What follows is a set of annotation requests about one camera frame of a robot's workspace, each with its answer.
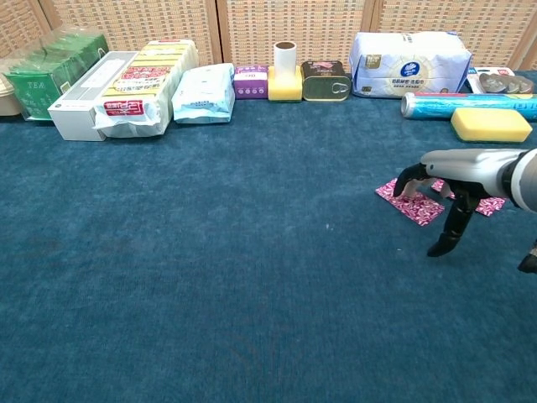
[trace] canned food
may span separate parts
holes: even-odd
[[[305,61],[301,69],[306,101],[344,101],[349,97],[352,82],[340,61]]]

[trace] yellow sponge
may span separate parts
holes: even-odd
[[[514,109],[458,107],[451,125],[463,141],[522,143],[532,127]]]
[[[278,81],[274,79],[274,66],[268,67],[268,99],[270,101],[302,101],[302,70],[296,66],[294,80]]]

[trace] green packaging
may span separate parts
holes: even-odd
[[[27,120],[51,120],[48,108],[108,52],[104,35],[59,28],[3,60],[3,74]]]

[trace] woven wall panel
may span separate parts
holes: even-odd
[[[475,65],[507,65],[529,21],[535,0],[385,0],[381,32],[456,31]]]
[[[155,39],[192,39],[200,53],[200,64],[213,62],[203,0],[51,1],[62,24],[101,29],[110,50],[140,50]]]
[[[347,59],[362,22],[364,0],[227,0],[232,63],[274,63],[274,43],[297,44],[297,63]]]
[[[0,57],[44,34],[46,32],[28,1],[0,0]]]

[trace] light blue package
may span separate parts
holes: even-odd
[[[172,96],[177,123],[228,123],[232,119],[235,91],[232,63],[204,65],[185,71]]]

